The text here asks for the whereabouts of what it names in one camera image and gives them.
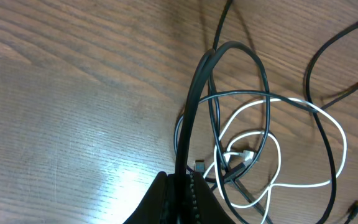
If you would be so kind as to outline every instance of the wooden table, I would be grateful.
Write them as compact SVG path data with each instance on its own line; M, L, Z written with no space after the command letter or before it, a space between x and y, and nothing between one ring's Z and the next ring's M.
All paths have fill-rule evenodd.
M224 3L0 0L0 223L122 223L156 173L174 170L175 120L198 60L211 48ZM271 92L302 98L312 55L355 21L358 1L235 1L220 44L238 40L251 46L266 67ZM261 88L252 59L236 50L214 74L219 91ZM330 47L315 66L316 104L357 81L358 30ZM253 99L223 98L223 119ZM240 114L224 142L262 127L261 112L255 107ZM358 198L358 91L327 112L342 124L349 143L328 222L342 223ZM341 136L328 120L323 124L339 167ZM278 181L329 179L326 150L308 113L274 103L271 130L283 154ZM236 147L254 147L256 141ZM188 163L209 164L212 152L202 105ZM242 183L258 194L276 160L268 141ZM245 203L231 186L227 190L233 202ZM314 223L330 191L330 186L276 188L269 215L275 223ZM239 212L251 223L261 219L253 209Z

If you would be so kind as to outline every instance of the white cable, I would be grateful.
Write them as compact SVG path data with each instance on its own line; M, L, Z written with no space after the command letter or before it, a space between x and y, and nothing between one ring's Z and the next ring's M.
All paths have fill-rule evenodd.
M330 116L329 114L327 114L325 111L323 111L322 109L318 108L316 105L312 104L312 103L309 103L305 100L300 100L300 99L297 99L297 98L289 98L289 100L292 100L292 101L296 101L296 102L299 102L299 103L304 103L304 104L307 104L308 106L314 108L315 110L317 110L318 112L320 112L322 115L324 115L325 117L327 117L329 120L331 120L335 125L336 127L338 128L339 132L341 133L342 135L342 140L343 140L343 155L342 155L342 162L341 162L341 165L339 166L339 169L336 173L336 177L339 177L339 175L341 174L343 168L344 168L344 165L345 165L345 161L346 161L346 152L347 152L347 141L346 141L346 135L345 135L345 132L343 131L341 125L332 117ZM280 99L276 99L276 98L272 98L270 99L270 102L276 102L276 101L281 101ZM254 105L258 105L258 104L261 104L261 103L265 103L265 100L259 100L259 101L255 101L255 102L252 102L252 103L249 103L247 105L244 105L242 106L241 108L239 108L229 119L229 121L227 122L227 124L225 125L222 133L219 135L219 140L222 139L222 137L224 136L224 134L226 133L228 127L230 126L230 124L232 123L232 121L234 120L234 118L243 110L245 110L246 108L250 107L250 106L254 106ZM231 150L231 146L238 140L240 140L241 138L244 138L244 137L247 137L247 136L251 136L251 135L255 135L255 134L263 134L264 131L254 131L254 132L249 132L249 133L244 133L244 134L241 134L240 136L236 137L235 139L233 139L226 151L227 153L224 154L224 157L225 157L225 160L226 161L229 161L230 159L230 156L233 155L233 154L230 154L229 151ZM324 186L324 185L328 185L329 183L331 183L331 180L327 180L325 182L322 182L322 183L318 183L318 184L274 184L274 181L275 179L277 178L277 175L278 173L280 172L280 168L281 168L281 153L280 153L280 146L278 144L278 141L275 139L275 137L273 135L271 135L270 133L268 133L268 136L271 137L275 143L276 143L276 146L277 146L277 154L278 154L278 166L277 166L277 170L276 170L276 173L274 175L274 177L272 178L272 180L270 181L269 185L266 187L266 189L262 192L262 194L260 195L260 197L255 200L254 202L248 204L248 205L236 205L236 204L232 204L233 207L236 207L236 208L249 208L249 207L252 207L253 205L255 205L257 202L259 202L263 196L267 193L267 204L266 204L266 211L265 211L265 214L264 214L264 217L262 219L262 222L263 223L267 217L267 212L269 210L269 205L270 205L270 194L271 194L271 189L272 187L275 187L275 186L281 186L281 187L294 187L294 188L312 188L312 187L321 187L321 186ZM216 182L217 182L217 185L218 185L218 189L219 189L219 192L223 198L223 193L222 193L222 189L221 189L221 185L220 185L220 182L219 182L219 178L218 178L218 168L216 166L216 156L217 156L217 147L215 146L214 147L214 163L212 163L207 171L205 172L204 174L204 178L207 176L208 172L212 169L212 166L215 166L215 176L216 176Z

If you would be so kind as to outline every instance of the cable bundle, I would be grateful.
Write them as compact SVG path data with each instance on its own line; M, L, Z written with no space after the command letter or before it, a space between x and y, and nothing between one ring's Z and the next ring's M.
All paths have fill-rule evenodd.
M228 0L223 13L221 15L221 18L219 20L218 28L216 30L215 38L214 38L214 44L213 48L208 50L201 58L195 74L193 76L193 80L191 82L191 86L188 92L185 110L183 115L181 115L177 121L177 125L174 132L174 149L177 153L177 160L176 160L176 166L175 166L175 173L176 174L185 174L186 170L188 172L194 172L188 165L187 165L187 157L188 157L188 150L190 145L190 137L191 137L191 130L193 128L193 123L195 120L195 115L197 111L197 107L199 103L208 102L209 106L209 116L211 120L213 135L215 139L215 147L214 147L214 163L210 165L208 170L204 174L205 181L208 183L214 184L211 187L211 190L214 190L215 188L219 189L219 193L221 194L222 198L225 200L226 204L232 211L232 213L242 222L242 223L248 223L245 221L235 210L236 208L249 208L254 207L261 215L263 215L263 219L261 223L264 223L265 221L268 223L272 223L271 219L269 218L268 210L270 205L270 196L272 192L272 187L281 186L281 187L297 187L297 188L310 188L310 187L320 187L323 185L328 185L331 183L331 197L329 199L329 203L326 207L325 212L323 213L323 216L318 220L317 223L324 223L327 219L329 214L331 213L331 210L334 205L335 197L336 197L336 178L339 176L339 174L342 172L345 160L346 160L346 151L347 151L347 142L346 142L346 135L339 125L339 123L331 117L329 114L327 114L324 110L339 100L349 96L351 93L358 90L358 83L351 86L350 88L346 89L345 91L338 93L339 97L337 97L335 100L332 100L330 103L322 106L317 107L313 104L312 98L310 95L310 76L311 71L313 69L313 66L315 65L318 57L324 52L326 48L328 48L333 42L337 41L341 37L345 36L346 34L350 33L351 31L358 28L358 22L351 25L350 27L344 29L339 34L335 35L333 38L331 38L328 42L326 42L313 56L311 59L308 68L306 69L305 73L305 92L306 92L306 99L305 100L299 100L296 98L286 98L284 96L280 96L274 93L269 92L269 83L267 81L266 72L263 66L262 61L259 59L259 57L253 52L250 48L245 46L244 44L240 42L226 42L222 44L218 48L218 42L219 42L219 36L223 27L223 22L225 20L226 14L230 8L230 5L232 3L232 0ZM239 49L249 55L254 62L257 64L260 74L262 76L262 81L264 84L264 91L257 91L257 90L233 90L233 91L222 91L217 92L216 86L214 83L213 78L213 68L218 63L219 59L226 53L229 49ZM205 86L206 82L208 81L208 95L201 98L201 92L203 90L203 87ZM221 121L220 121L220 108L219 108L219 97L222 96L229 96L229 95L238 95L238 94L250 94L250 95L261 95L264 96L264 100L255 101L253 103L249 103L247 105L242 106L239 108L235 113L231 116L227 124L225 125L224 129L221 131ZM276 102L276 101L284 101L290 105L296 106L299 109L308 111L313 114L313 118L316 121L317 127L320 131L321 137L323 138L324 145L326 146L328 159L329 159L329 165L331 170L331 180L327 180L322 183L318 184L307 184L307 185L298 185L298 184L276 184L275 179L277 178L277 175L280 172L280 166L281 166L281 152L280 152L280 146L275 138L275 136L269 131L270 127L270 102ZM265 103L265 127L261 131L253 131L248 133L242 133L236 138L234 138L226 148L226 152L224 152L222 144L221 144L221 138L224 136L224 133L227 131L229 125L233 121L233 119L239 114L242 110L254 106L257 104ZM333 154L331 151L331 146L329 145L329 141L327 139L327 135L324 132L324 128L319 120L318 113L324 115L328 119L330 119L338 128L342 135L343 139L343 155L342 155L342 162L341 165L336 172L335 163L333 159ZM179 134L179 128L181 126L180 131L180 137L178 140L178 134ZM251 135L262 135L262 140L259 145L259 149L256 153L256 155L252 158L252 162L245 166L244 163L241 163L237 165L236 167L231 168L229 165L229 158L230 156L238 156L240 155L238 152L230 152L231 146L238 141L241 138L245 138L247 136ZM243 177L250 169L254 166L256 161L259 159L260 154L262 153L267 138L272 138L273 141L276 144L277 147L277 153L278 153L278 166L277 170L275 172L274 177L266 187L266 189L263 191L263 193L255 199L253 195L251 195L247 189L241 185L241 183L238 181L241 177ZM208 172L214 167L215 170L215 176L216 178L209 178L207 177ZM221 169L224 169L226 174L223 176ZM248 205L235 205L230 202L224 184L231 183L235 186L235 188L240 191L242 196L250 203ZM259 201L263 198L264 195L267 194L267 205L266 209L259 204Z

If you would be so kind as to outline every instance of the wooden surface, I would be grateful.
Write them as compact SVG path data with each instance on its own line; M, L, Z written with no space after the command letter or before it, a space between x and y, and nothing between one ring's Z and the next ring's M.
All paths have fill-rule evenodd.
M175 120L198 60L212 45L224 3L0 0L0 223L122 223L156 173L174 170ZM312 55L357 20L358 1L235 1L220 43L238 40L254 48L271 92L302 98ZM218 90L260 88L256 66L235 50L214 74ZM356 81L358 30L319 59L311 79L316 103ZM251 99L222 99L223 117ZM326 151L309 114L284 103L272 106L271 130L283 154L278 181L329 179ZM342 223L358 198L358 91L327 111L349 143L328 222ZM329 121L323 123L339 167L341 136ZM251 108L224 142L262 124L260 108ZM202 105L188 163L210 163L212 144ZM276 158L268 141L242 180L252 193L267 183ZM232 201L244 203L232 187L227 190ZM275 223L315 223L330 190L276 188L270 217ZM253 209L239 212L251 223L261 219Z

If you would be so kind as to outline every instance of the white wire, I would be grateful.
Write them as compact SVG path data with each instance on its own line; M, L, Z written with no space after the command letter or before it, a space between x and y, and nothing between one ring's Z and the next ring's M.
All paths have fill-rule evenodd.
M346 141L346 135L345 135L345 132L344 130L342 129L341 125L332 117L330 116L329 114L327 114L325 111L323 111L322 109L318 108L316 105L312 104L312 103L309 103L305 100L300 100L300 99L297 99L297 98L289 98L289 100L292 100L292 101L296 101L296 102L299 102L299 103L303 103L303 104L306 104L312 108L314 108L315 110L317 110L318 112L320 112L322 115L324 115L325 117L327 117L329 120L331 120L335 126L338 128L339 132L341 133L342 135L342 140L343 140L343 155L342 155L342 162L341 162L341 165L339 166L339 169L338 171L336 172L336 177L339 177L339 175L341 174L343 168L344 168L344 165L345 165L345 161L346 161L346 152L347 152L347 141ZM280 99L276 99L276 98L272 98L270 99L270 102L276 102L276 101L281 101ZM224 136L224 134L226 133L228 127L230 126L230 124L232 123L232 121L234 120L234 118L243 110L247 109L248 107L251 107L251 106L254 106L254 105L258 105L258 104L261 104L261 103L265 103L265 100L259 100L259 101L255 101L255 102L252 102L252 103L249 103L249 104L246 104L244 106L242 106L241 108L239 108L236 112L234 112L234 114L230 117L229 121L227 122L227 124L225 125L224 129L222 130L221 134L219 135L219 140L222 139L222 137ZM240 136L236 137L235 139L233 139L226 151L227 153L224 154L224 157L225 157L225 160L226 161L229 161L230 159L230 156L233 155L231 154L229 151L231 150L231 146L238 140L240 140L241 138L245 138L247 136L251 136L251 135L255 135L255 134L263 134L264 131L253 131L253 132L249 132L249 133L244 133L244 134L241 134ZM318 184L274 184L275 182L275 179L277 178L277 175L278 173L280 172L280 168L281 168L281 152L280 152L280 146L278 144L278 141L276 140L276 138L271 135L270 133L268 133L268 137L271 137L276 146L277 146L277 154L278 154L278 165L277 165L277 170L276 170L276 173L274 175L274 177L272 178L272 180L270 181L270 183L268 184L268 186L266 187L266 189L262 192L262 194L260 195L260 197L255 200L254 202L248 204L248 205L236 205L236 204L233 204L231 203L231 205L233 207L236 207L236 208L249 208L249 207L252 207L254 206L256 203L258 203L262 198L263 196L267 193L267 203L266 203L266 211L264 213L264 217L262 219L262 222L263 223L267 217L267 213L268 213L268 210L269 210L269 205L270 205L270 198L271 198L271 189L272 187L275 187L275 186L280 186L280 187L293 187L293 188L312 188L312 187L321 187L321 186L324 186L324 185L328 185L329 183L331 183L331 180L327 180L325 182L321 182L321 183L318 183ZM215 146L214 147L214 162L208 167L207 171L204 173L204 178L207 176L208 172L212 169L213 166L215 166L215 176L216 176L216 182L217 182L217 185L218 185L218 189L219 189L219 192L223 198L223 193L222 193L222 189L221 189L221 185L220 185L220 182L219 182L219 178L218 178L218 168L217 168L217 165L216 165L216 156L217 156L217 147Z

